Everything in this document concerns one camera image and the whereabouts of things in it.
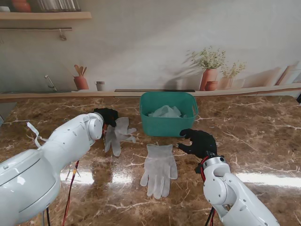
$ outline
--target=latex glove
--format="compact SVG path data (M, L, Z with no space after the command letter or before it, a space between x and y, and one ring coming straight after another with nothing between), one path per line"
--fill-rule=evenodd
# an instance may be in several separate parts
M128 118L119 118L116 120L115 128L113 128L111 125L108 126L105 136L105 152L108 152L110 146L112 146L113 154L115 156L119 156L121 153L121 141L132 141L133 143L136 143L136 138L131 134L136 132L137 130L135 128L128 129L128 125Z
M180 132L180 136L185 136L185 139L192 141L191 146L178 144L179 148L187 154L194 154L198 158L205 158L207 151L217 154L215 139L209 133L201 130L184 129Z
M115 120L118 118L117 111L109 108L96 108L93 112L100 114L105 124L111 125L112 127L116 126Z
M146 186L147 196L154 194L156 199L167 197L170 179L178 178L177 165L172 154L173 145L147 145L148 155L144 163L144 174L140 185Z

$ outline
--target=white strap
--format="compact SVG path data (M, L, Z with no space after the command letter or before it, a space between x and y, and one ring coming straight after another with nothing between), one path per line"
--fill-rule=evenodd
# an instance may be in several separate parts
M38 130L30 123L27 123L28 128L30 128L32 130L32 132L34 132L36 134L36 138L34 140L34 143L36 144L37 147L41 147L40 143L38 142L38 138L43 140L43 141L48 141L47 139L42 138L41 136L39 136L39 132Z

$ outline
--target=white glove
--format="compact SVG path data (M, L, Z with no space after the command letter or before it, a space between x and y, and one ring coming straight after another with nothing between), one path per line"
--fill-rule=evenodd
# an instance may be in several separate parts
M156 199L167 197L170 179L178 178L177 165L172 154L173 145L147 145L148 155L144 163L144 174L140 184L146 186L147 196L154 194Z
M119 118L116 120L116 127L112 127L111 125L108 126L107 133L105 136L105 147L104 151L108 152L110 146L112 145L113 154L115 156L119 156L121 153L121 141L132 141L133 143L136 142L136 138L130 135L137 130L135 128L127 129L129 125L128 118Z

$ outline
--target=wooden spoon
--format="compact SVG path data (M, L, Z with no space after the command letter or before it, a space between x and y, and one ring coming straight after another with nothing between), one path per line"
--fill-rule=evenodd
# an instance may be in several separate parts
M86 70L87 70L87 67L85 67L85 69L84 69L84 72L83 72L82 76L84 76L84 73L86 72Z
M83 76L83 70L84 70L84 67L83 66L81 66L80 68L79 68L79 71L80 71L80 76Z
M75 65L74 67L75 67L75 70L77 71L77 73L78 73L78 74L79 74L79 76L80 76L80 70L79 70L79 66L78 66L78 65Z

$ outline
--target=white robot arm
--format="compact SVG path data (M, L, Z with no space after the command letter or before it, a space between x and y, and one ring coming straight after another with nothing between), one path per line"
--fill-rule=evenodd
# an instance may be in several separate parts
M45 210L59 193L61 170L85 155L102 130L100 114L82 114L55 129L37 150L1 163L1 225L20 224Z
M215 208L225 226L279 226L269 209L231 174L222 156L209 158L203 163L204 195Z

